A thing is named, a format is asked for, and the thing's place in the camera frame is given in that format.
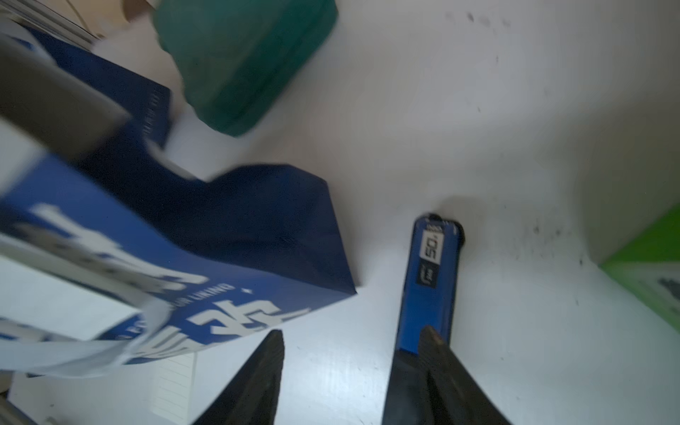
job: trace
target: lined notepad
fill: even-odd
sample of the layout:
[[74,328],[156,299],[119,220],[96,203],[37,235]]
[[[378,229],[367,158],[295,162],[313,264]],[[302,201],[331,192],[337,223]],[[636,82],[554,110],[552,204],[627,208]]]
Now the lined notepad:
[[188,423],[195,360],[196,354],[190,353],[154,362],[151,412],[177,425]]

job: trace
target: white surface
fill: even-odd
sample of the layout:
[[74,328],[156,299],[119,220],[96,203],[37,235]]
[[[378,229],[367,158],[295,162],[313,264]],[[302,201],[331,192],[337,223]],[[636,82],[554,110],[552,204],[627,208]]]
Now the white surface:
[[[330,185],[360,287],[282,326],[277,424],[380,423],[410,230],[428,210],[467,233],[452,347],[514,424],[677,423],[680,335],[589,253],[602,258],[680,199],[680,5],[340,0],[339,9],[329,40],[255,130],[234,140],[187,109],[169,146],[200,177],[276,161]],[[127,55],[147,76],[145,58],[163,55],[147,39],[142,50],[116,43],[97,52]],[[176,83],[173,72],[159,79]],[[263,337],[199,354],[194,417]],[[20,380],[12,398],[38,419],[52,400],[74,425],[166,423],[131,396],[147,393],[130,369],[96,383]]]

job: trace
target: blue ssd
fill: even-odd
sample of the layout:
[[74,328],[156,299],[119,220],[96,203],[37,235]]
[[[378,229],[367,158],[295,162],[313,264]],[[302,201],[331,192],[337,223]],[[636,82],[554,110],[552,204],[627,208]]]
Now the blue ssd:
[[418,354],[420,331],[431,325],[448,342],[456,299],[458,257],[465,236],[460,224],[437,214],[413,225],[411,251],[395,350]]

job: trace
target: green box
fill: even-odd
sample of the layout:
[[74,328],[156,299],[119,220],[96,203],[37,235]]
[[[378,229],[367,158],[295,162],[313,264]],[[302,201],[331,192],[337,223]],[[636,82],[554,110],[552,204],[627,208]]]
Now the green box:
[[680,205],[600,267],[680,331]]
[[237,137],[264,116],[337,17],[335,0],[163,0],[154,26],[196,115]]

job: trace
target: white paper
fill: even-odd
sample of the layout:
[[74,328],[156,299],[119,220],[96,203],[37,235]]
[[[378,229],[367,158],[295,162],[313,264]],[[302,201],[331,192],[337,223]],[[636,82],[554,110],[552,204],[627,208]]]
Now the white paper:
[[25,344],[0,339],[0,369],[57,377],[90,377],[109,373],[130,360],[146,341],[167,322],[171,306],[123,282],[75,266],[53,254],[0,233],[0,252],[34,269],[87,282],[88,286],[115,294],[138,308],[146,323],[142,333],[129,341],[49,341]]
[[194,383],[196,354],[158,360],[151,396],[151,412],[177,425],[186,425]]
[[138,308],[0,254],[0,317],[90,341],[140,313]]

